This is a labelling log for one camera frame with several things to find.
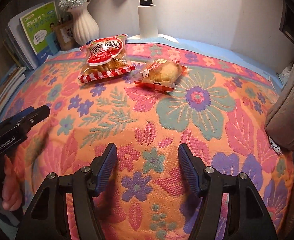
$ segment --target white vase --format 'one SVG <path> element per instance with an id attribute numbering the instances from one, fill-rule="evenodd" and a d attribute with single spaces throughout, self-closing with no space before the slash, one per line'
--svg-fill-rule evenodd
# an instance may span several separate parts
<path id="1" fill-rule="evenodd" d="M 99 27 L 87 10 L 88 4 L 89 2 L 86 2 L 68 9 L 74 18 L 74 39 L 80 46 L 99 37 Z"/>

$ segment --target human hand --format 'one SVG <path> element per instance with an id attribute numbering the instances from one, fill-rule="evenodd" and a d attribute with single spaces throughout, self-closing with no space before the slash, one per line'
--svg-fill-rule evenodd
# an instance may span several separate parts
<path id="1" fill-rule="evenodd" d="M 23 196 L 19 188 L 16 173 L 10 159 L 5 155 L 5 180 L 2 191 L 3 203 L 5 210 L 17 210 L 22 204 Z"/>

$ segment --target clear plastic packaging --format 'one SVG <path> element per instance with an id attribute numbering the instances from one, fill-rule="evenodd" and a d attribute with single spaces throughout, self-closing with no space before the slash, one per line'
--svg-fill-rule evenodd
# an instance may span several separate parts
<path id="1" fill-rule="evenodd" d="M 179 61 L 153 58 L 137 74 L 129 78 L 135 84 L 162 92 L 175 90 L 176 80 L 186 70 Z"/>
<path id="2" fill-rule="evenodd" d="M 102 38 L 86 43 L 80 50 L 87 54 L 87 64 L 83 67 L 80 82 L 115 77 L 135 70 L 127 57 L 126 35 Z"/>

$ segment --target speech bubble on book cover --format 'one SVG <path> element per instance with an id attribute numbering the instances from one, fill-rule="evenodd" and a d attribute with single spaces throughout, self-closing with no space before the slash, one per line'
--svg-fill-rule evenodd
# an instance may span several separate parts
<path id="1" fill-rule="evenodd" d="M 46 38 L 47 31 L 46 30 L 40 30 L 35 33 L 34 35 L 34 44 L 38 45 L 39 43 L 43 42 Z"/>

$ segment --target lamp light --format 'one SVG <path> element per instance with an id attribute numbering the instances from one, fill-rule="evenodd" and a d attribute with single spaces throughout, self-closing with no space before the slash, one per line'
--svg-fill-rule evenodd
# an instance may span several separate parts
<path id="1" fill-rule="evenodd" d="M 152 0 L 139 0 L 140 5 L 138 6 L 138 18 L 139 18 L 139 29 L 140 35 L 132 36 L 129 39 L 146 39 L 162 37 L 169 41 L 178 41 L 164 34 L 158 34 L 157 19 L 156 19 L 156 5 L 153 4 Z"/>

